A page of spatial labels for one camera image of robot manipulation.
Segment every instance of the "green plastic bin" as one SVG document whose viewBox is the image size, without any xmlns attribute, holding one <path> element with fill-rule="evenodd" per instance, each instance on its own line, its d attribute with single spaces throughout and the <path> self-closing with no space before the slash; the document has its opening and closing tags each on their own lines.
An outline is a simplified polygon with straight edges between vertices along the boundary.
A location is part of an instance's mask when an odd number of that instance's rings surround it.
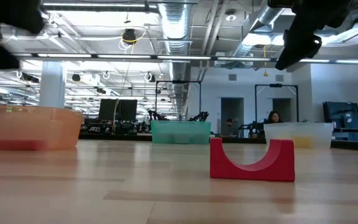
<svg viewBox="0 0 358 224">
<path fill-rule="evenodd" d="M 210 122 L 152 121 L 153 143 L 209 144 Z"/>
</svg>

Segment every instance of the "doorway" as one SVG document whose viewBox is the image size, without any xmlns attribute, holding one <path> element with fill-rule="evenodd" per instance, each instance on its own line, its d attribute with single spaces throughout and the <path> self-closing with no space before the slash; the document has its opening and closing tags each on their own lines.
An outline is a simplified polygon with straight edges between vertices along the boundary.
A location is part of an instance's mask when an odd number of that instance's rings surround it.
<svg viewBox="0 0 358 224">
<path fill-rule="evenodd" d="M 280 114 L 281 120 L 284 122 L 292 122 L 291 115 L 291 99 L 277 98 L 273 100 L 273 110 Z"/>
<path fill-rule="evenodd" d="M 231 118 L 233 126 L 240 127 L 244 122 L 244 99 L 221 98 L 221 130 L 220 133 L 228 133 L 226 120 Z"/>
</svg>

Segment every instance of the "wire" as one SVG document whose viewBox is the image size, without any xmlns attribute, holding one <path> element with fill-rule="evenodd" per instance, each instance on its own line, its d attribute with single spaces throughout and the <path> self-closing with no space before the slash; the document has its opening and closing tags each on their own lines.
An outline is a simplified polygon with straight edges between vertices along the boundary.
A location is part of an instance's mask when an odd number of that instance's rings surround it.
<svg viewBox="0 0 358 224">
<path fill-rule="evenodd" d="M 134 49 L 135 49 L 135 45 L 133 45 L 133 48 L 131 50 L 131 54 L 134 54 Z M 119 104 L 119 98 L 120 96 L 122 95 L 122 92 L 124 91 L 124 88 L 125 88 L 125 82 L 127 81 L 127 77 L 128 77 L 128 73 L 129 73 L 129 68 L 131 67 L 131 62 L 128 63 L 128 68 L 127 68 L 127 72 L 125 74 L 125 78 L 123 79 L 122 81 L 122 88 L 119 92 L 119 95 L 117 96 L 117 101 L 116 101 L 116 105 L 114 106 L 114 116 L 113 116 L 113 119 L 112 119 L 112 123 L 114 125 L 114 133 L 116 132 L 116 112 L 117 112 L 117 107 L 118 107 L 118 104 Z"/>
</svg>

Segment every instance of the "yellow object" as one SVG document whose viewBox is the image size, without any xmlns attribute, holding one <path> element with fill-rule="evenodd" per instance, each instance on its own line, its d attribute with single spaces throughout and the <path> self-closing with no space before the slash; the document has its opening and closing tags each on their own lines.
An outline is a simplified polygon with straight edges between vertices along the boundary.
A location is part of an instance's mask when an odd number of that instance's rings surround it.
<svg viewBox="0 0 358 224">
<path fill-rule="evenodd" d="M 264 46 L 264 57 L 266 57 L 266 45 Z M 264 77 L 268 77 L 268 74 L 267 74 L 267 65 L 266 65 L 266 62 L 265 62 L 265 73 L 264 73 Z"/>
<path fill-rule="evenodd" d="M 313 137 L 293 136 L 293 145 L 295 148 L 311 148 Z"/>
</svg>

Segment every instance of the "white wall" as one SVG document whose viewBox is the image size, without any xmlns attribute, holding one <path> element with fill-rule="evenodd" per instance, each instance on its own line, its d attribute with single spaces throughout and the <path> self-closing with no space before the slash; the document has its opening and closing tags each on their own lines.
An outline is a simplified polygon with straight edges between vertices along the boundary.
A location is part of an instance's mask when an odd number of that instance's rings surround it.
<svg viewBox="0 0 358 224">
<path fill-rule="evenodd" d="M 192 68 L 192 77 L 198 74 L 198 68 Z M 249 124 L 255 119 L 255 84 L 276 83 L 275 75 L 284 75 L 284 83 L 291 83 L 290 73 L 268 69 L 268 77 L 264 77 L 264 69 L 254 71 L 252 69 L 226 70 L 224 68 L 210 68 L 205 76 L 201 88 L 201 110 L 208 111 L 209 122 L 212 123 L 211 130 L 218 132 L 221 119 L 221 98 L 243 98 L 244 99 L 244 120 L 243 124 Z M 237 74 L 237 81 L 229 81 L 229 74 Z M 268 116 L 272 110 L 272 98 L 293 98 L 294 94 L 286 88 L 265 88 L 258 95 L 258 119 Z M 193 85 L 190 88 L 188 99 L 188 114 L 198 114 L 199 94 Z"/>
<path fill-rule="evenodd" d="M 358 65 L 303 65 L 291 74 L 299 85 L 300 120 L 323 122 L 323 102 L 358 103 Z"/>
<path fill-rule="evenodd" d="M 314 120 L 324 121 L 322 102 L 358 103 L 358 65 L 312 65 Z"/>
<path fill-rule="evenodd" d="M 303 120 L 314 120 L 313 111 L 310 110 L 312 105 L 312 97 L 311 97 L 311 65 L 300 65 L 298 69 L 296 69 L 291 74 L 292 84 L 298 85 L 298 94 L 299 94 L 299 121 Z M 292 109 L 292 117 L 296 116 L 296 110 Z"/>
</svg>

